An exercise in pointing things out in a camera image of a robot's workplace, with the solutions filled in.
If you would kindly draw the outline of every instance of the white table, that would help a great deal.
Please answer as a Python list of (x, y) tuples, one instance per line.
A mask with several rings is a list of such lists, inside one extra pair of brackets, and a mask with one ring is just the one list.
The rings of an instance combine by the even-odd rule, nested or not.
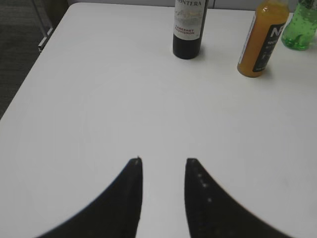
[(253, 14), (208, 10), (201, 54), (182, 60), (173, 8), (73, 5), (0, 121), (0, 237), (59, 225), (137, 155), (138, 238), (189, 238), (187, 157), (275, 228), (316, 237), (317, 50), (279, 42), (262, 77), (240, 75)]

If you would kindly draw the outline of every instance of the wine bottle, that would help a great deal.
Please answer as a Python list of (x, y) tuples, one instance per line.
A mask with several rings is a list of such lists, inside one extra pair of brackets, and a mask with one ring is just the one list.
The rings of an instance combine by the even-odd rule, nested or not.
[(209, 0), (175, 0), (173, 53), (182, 59), (196, 57), (202, 42)]

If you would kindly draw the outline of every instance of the black label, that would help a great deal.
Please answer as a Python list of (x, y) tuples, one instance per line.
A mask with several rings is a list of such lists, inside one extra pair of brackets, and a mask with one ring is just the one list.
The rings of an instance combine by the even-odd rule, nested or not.
[(278, 41), (278, 38), (283, 31), (284, 25), (285, 23), (270, 26), (262, 45), (261, 51), (259, 53), (258, 59), (253, 67), (253, 72), (260, 72), (265, 69), (267, 62)]

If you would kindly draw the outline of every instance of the gray wall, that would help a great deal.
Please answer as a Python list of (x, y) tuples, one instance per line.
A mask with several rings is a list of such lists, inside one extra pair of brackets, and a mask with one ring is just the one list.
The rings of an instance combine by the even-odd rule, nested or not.
[[(75, 2), (104, 2), (131, 5), (174, 6), (175, 0), (68, 0)], [(254, 10), (263, 0), (209, 0), (209, 8)], [(294, 11), (298, 0), (289, 0), (289, 8)]]

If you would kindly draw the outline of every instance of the orange juice bottle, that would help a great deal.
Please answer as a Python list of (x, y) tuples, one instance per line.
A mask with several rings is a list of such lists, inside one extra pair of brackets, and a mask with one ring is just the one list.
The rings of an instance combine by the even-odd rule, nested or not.
[(241, 74), (248, 77), (262, 74), (288, 14), (288, 0), (265, 0), (258, 6), (239, 59)]

